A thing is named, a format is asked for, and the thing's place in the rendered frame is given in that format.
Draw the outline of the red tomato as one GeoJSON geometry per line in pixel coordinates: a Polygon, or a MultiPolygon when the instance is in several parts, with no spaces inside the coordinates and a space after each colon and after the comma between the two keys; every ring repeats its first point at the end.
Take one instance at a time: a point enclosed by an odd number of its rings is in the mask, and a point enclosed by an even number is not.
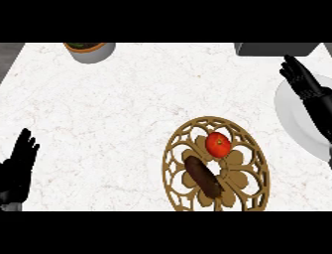
{"type": "Polygon", "coordinates": [[[231,142],[225,135],[219,132],[212,132],[205,140],[205,148],[212,157],[222,158],[231,149],[231,142]]]}

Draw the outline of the brown openwork round placemat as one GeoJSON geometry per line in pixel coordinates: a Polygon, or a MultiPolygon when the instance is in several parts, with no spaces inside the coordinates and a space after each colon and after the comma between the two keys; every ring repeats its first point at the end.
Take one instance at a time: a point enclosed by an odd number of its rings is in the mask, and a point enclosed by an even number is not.
{"type": "Polygon", "coordinates": [[[205,116],[188,120],[174,131],[163,148],[162,185],[175,211],[202,208],[222,211],[236,204],[242,211],[264,210],[268,197],[268,170],[259,146],[248,131],[230,120],[205,116]],[[230,151],[217,158],[205,140],[214,132],[225,132],[230,151]],[[194,156],[211,170],[221,186],[217,198],[205,196],[184,168],[184,159],[194,156]]]}

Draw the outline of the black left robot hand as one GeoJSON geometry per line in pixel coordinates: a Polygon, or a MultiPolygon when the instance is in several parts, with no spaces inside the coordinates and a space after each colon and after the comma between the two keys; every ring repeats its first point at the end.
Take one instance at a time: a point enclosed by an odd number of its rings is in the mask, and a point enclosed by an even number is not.
{"type": "Polygon", "coordinates": [[[38,149],[39,145],[35,143],[30,131],[23,128],[10,158],[0,162],[0,205],[10,202],[23,203],[28,198],[38,149]]]}

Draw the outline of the grey plant pot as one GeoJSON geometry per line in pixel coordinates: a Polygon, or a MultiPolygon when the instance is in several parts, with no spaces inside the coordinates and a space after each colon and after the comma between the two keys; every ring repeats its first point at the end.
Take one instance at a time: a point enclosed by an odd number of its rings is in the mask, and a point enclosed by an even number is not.
{"type": "Polygon", "coordinates": [[[115,43],[97,43],[92,47],[85,49],[75,49],[64,43],[64,47],[76,62],[81,64],[95,64],[110,56],[115,43]]]}

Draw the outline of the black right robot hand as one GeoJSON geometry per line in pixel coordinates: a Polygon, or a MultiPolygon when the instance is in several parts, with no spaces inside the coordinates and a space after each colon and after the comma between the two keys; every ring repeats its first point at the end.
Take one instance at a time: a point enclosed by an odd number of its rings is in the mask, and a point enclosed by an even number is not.
{"type": "Polygon", "coordinates": [[[332,143],[332,89],[320,85],[293,56],[283,56],[279,73],[302,102],[317,131],[332,143]]]}

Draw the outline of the dark grey appliance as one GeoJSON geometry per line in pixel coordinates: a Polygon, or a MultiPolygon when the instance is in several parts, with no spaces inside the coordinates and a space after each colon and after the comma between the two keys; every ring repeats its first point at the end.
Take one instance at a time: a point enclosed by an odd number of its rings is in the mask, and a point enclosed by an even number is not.
{"type": "Polygon", "coordinates": [[[318,46],[317,43],[234,43],[240,57],[305,57],[318,46]]]}

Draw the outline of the white round plate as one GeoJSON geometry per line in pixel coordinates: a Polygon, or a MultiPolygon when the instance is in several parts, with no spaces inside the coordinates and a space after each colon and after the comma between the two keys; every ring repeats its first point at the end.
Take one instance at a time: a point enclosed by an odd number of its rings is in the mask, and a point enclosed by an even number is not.
{"type": "MultiPolygon", "coordinates": [[[[318,83],[332,89],[332,78],[315,75],[318,83]]],[[[302,102],[286,80],[281,81],[273,98],[276,116],[281,128],[299,147],[321,161],[329,161],[329,142],[311,122],[302,102]]]]}

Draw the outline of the brown sweet potato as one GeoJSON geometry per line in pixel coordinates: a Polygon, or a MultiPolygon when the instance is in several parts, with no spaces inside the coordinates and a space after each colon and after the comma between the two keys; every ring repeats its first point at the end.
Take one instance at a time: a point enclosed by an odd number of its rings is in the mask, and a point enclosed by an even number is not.
{"type": "Polygon", "coordinates": [[[222,187],[218,183],[217,177],[209,171],[197,157],[188,156],[184,160],[186,171],[196,182],[205,196],[217,198],[221,196],[222,187]]]}

